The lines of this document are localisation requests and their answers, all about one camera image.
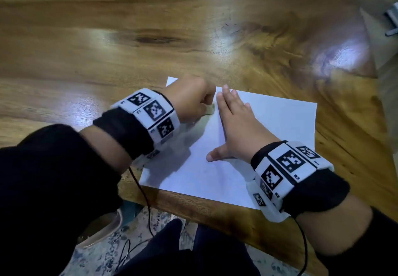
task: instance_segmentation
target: wooden tabletop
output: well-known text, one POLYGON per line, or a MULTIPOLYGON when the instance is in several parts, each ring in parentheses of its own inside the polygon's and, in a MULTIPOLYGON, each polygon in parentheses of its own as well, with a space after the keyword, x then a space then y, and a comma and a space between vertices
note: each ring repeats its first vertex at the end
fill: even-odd
MULTIPOLYGON (((0 0, 0 146, 50 123, 80 129, 131 92, 185 73, 318 103, 316 151, 353 193, 398 221, 397 178, 356 0, 0 0)), ((258 210, 145 190, 156 208, 303 265, 292 219, 275 224, 258 210)), ((126 177, 120 193, 144 203, 126 177)), ((312 249, 308 272, 326 273, 312 249)))

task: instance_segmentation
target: black pants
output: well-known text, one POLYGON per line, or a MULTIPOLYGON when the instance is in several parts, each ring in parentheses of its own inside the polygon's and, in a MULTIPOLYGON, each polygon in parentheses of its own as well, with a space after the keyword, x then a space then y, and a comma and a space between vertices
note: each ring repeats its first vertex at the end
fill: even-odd
MULTIPOLYGON (((149 260, 151 257, 170 253, 178 254, 181 228, 181 220, 172 220, 149 241, 140 253, 122 267, 120 273, 129 269, 134 272, 134 265, 143 260, 149 260)), ((226 272, 226 269, 233 272, 241 270, 245 271, 246 275, 260 275, 244 243, 204 225, 199 224, 196 230, 192 256, 195 258, 193 262, 198 265, 198 269, 208 267, 214 271, 221 268, 223 272, 226 272)))

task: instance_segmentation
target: hand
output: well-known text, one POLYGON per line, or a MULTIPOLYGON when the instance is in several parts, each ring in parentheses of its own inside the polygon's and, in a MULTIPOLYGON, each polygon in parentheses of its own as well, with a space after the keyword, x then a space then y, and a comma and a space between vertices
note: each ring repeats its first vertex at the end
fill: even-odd
POLYGON ((208 162, 235 157, 250 164, 257 151, 280 141, 256 119, 250 104, 243 104, 236 90, 230 92, 228 85, 224 85, 216 98, 226 142, 208 153, 208 162))
POLYGON ((166 86, 162 93, 173 104, 181 123, 200 119, 213 103, 216 86, 202 77, 185 75, 166 86))

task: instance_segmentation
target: white paper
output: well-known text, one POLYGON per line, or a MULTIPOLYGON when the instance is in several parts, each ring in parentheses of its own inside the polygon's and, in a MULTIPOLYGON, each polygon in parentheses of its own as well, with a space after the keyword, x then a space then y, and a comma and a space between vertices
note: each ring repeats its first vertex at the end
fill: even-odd
MULTIPOLYGON (((167 85, 177 80, 169 77, 167 85)), ((300 141, 314 149, 316 103, 238 91, 256 118, 281 140, 300 141)), ((163 190, 256 208, 246 190, 253 180, 249 164, 238 159, 207 162, 206 155, 225 143, 218 107, 181 133, 143 169, 140 184, 163 190)))

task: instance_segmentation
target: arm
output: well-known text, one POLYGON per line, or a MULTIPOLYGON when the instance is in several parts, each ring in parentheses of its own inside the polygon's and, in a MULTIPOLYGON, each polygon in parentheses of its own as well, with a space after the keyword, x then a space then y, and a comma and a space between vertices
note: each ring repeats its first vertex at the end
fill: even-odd
MULTIPOLYGON (((215 86, 199 77, 163 89, 181 122, 200 118, 206 111, 202 103, 210 104, 214 92, 215 86)), ((152 140, 120 109, 96 123, 99 127, 80 133, 66 125, 47 126, 0 149, 2 260, 12 268, 31 272, 42 264, 47 274, 61 273, 87 225, 120 207, 120 174, 152 140), (102 128, 109 123, 117 124, 119 131, 110 131, 117 138, 102 128)))
MULTIPOLYGON (((255 168, 280 145, 235 90, 225 86, 217 103, 226 143, 211 151, 208 161, 234 156, 255 168)), ((296 218, 330 274, 380 269, 380 262, 396 254, 389 246, 398 243, 398 224, 350 194, 348 183, 328 169, 298 183, 283 207, 296 218)))

